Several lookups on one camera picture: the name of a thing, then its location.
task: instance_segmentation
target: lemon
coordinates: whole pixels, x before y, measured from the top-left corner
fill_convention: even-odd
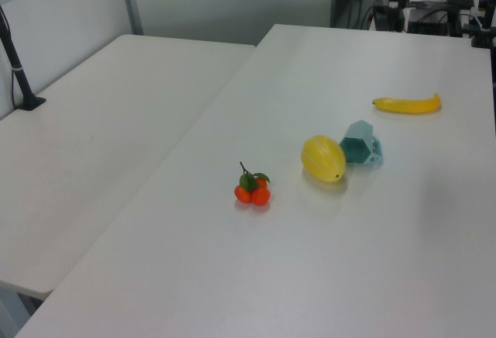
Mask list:
[[[301,150],[305,169],[320,181],[338,181],[346,170],[343,148],[327,136],[313,136]]]

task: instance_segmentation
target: teal toy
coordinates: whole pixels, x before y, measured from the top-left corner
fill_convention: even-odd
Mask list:
[[[381,142],[372,134],[372,125],[362,119],[352,123],[339,145],[343,148],[347,164],[382,163]]]

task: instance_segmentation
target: table surface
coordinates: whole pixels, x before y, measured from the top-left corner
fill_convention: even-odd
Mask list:
[[[275,26],[19,338],[490,336],[492,107],[469,40]],[[304,141],[359,119],[384,163],[314,181]],[[235,200],[240,160],[269,205]]]
[[[45,298],[254,47],[121,36],[0,122],[0,287]]]

